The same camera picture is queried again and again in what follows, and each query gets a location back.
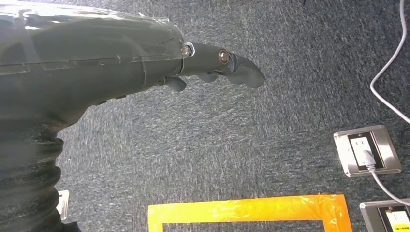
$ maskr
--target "electrical outlet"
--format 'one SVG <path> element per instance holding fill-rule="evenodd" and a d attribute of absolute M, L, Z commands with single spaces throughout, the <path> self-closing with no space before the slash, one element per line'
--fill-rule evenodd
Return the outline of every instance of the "electrical outlet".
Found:
<path fill-rule="evenodd" d="M 367 230 L 372 232 L 406 232 L 410 230 L 410 207 L 394 200 L 360 203 Z"/>
<path fill-rule="evenodd" d="M 374 142 L 372 132 L 350 134 L 347 137 L 350 141 L 359 171 L 367 170 L 363 151 L 369 151 L 373 155 L 374 161 L 376 162 L 376 170 L 384 168 L 383 159 L 381 158 L 379 149 Z"/>
<path fill-rule="evenodd" d="M 350 144 L 353 148 L 353 152 L 356 156 L 357 163 L 359 166 L 366 165 L 366 160 L 364 159 L 363 151 L 371 152 L 369 141 L 366 137 L 350 139 Z"/>
<path fill-rule="evenodd" d="M 401 172 L 389 133 L 382 125 L 337 132 L 334 139 L 343 171 L 348 177 L 371 175 L 365 165 L 363 150 L 373 155 L 377 174 Z"/>

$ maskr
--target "outlet cover plate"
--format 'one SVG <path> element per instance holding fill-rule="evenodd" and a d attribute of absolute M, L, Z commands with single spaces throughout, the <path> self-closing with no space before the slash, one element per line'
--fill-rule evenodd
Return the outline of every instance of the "outlet cover plate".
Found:
<path fill-rule="evenodd" d="M 360 203 L 360 211 L 362 211 L 363 219 L 365 220 L 368 231 L 371 231 L 371 232 L 399 231 L 399 230 L 393 230 L 390 220 L 386 218 L 387 210 L 390 210 L 391 212 L 394 212 L 394 211 L 404 212 L 405 214 L 407 214 L 408 218 L 407 220 L 404 219 L 404 222 L 399 222 L 399 224 L 408 224 L 410 220 L 409 218 L 410 207 L 409 206 L 402 205 L 394 200 L 378 201 L 378 202 L 363 202 L 363 203 Z"/>
<path fill-rule="evenodd" d="M 348 177 L 358 177 L 371 175 L 371 173 L 362 166 L 359 166 L 351 146 L 349 137 L 362 133 L 371 134 L 375 149 L 382 161 L 382 166 L 376 169 L 377 174 L 399 173 L 402 170 L 400 161 L 397 157 L 392 140 L 390 139 L 387 129 L 383 125 L 359 128 L 336 132 L 333 136 L 335 139 L 339 158 L 343 166 L 343 171 Z"/>

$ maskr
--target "yellow tape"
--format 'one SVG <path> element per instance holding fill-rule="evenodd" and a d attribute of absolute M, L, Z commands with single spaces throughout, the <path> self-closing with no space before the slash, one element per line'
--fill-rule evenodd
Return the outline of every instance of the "yellow tape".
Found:
<path fill-rule="evenodd" d="M 397 224 L 395 225 L 395 232 L 410 232 L 409 224 Z"/>
<path fill-rule="evenodd" d="M 149 232 L 168 223 L 322 220 L 326 232 L 352 232 L 344 195 L 306 195 L 148 206 Z"/>

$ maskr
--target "robotic hand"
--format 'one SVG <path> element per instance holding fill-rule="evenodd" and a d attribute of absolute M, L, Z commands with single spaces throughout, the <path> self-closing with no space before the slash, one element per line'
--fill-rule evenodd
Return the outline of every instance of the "robotic hand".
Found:
<path fill-rule="evenodd" d="M 57 133 L 109 99 L 180 76 L 226 76 L 257 88 L 255 64 L 221 47 L 185 43 L 162 18 L 104 9 L 0 3 L 0 231 L 78 232 L 56 210 Z"/>

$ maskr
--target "metal screw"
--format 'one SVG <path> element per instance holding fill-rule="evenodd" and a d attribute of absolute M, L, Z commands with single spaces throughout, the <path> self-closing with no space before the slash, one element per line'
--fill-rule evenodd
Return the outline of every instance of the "metal screw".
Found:
<path fill-rule="evenodd" d="M 184 46 L 182 48 L 182 55 L 184 55 L 184 56 L 191 55 L 191 48 L 189 46 Z"/>
<path fill-rule="evenodd" d="M 229 62 L 229 53 L 225 50 L 219 52 L 219 61 L 221 64 L 225 65 Z"/>

